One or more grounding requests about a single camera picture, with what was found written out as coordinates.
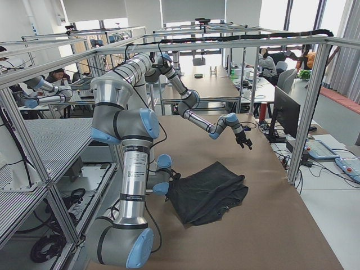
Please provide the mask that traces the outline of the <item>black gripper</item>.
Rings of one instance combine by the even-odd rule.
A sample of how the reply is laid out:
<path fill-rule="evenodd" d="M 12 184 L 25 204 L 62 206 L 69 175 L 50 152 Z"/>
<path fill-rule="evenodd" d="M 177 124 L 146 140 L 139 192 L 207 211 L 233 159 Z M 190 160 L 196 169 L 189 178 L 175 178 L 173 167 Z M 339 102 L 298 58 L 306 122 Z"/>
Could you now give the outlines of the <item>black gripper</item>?
<path fill-rule="evenodd" d="M 246 138 L 245 132 L 236 133 L 235 137 L 236 137 L 236 142 L 241 146 L 242 149 L 244 149 L 244 144 L 247 145 L 249 150 L 252 149 L 253 143 L 251 142 L 250 139 Z"/>

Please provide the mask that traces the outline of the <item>neighbouring silver robot arm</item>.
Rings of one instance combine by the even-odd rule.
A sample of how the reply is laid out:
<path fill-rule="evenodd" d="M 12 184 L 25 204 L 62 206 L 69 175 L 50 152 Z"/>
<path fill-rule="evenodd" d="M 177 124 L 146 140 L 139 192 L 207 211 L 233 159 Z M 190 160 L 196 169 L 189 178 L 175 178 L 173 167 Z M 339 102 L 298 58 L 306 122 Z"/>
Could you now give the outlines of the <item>neighbouring silver robot arm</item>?
<path fill-rule="evenodd" d="M 24 81 L 24 83 L 35 90 L 27 94 L 19 84 L 10 86 L 13 98 L 20 106 L 35 108 L 41 104 L 63 104 L 69 102 L 73 91 L 67 86 L 56 86 L 44 80 L 42 76 Z"/>

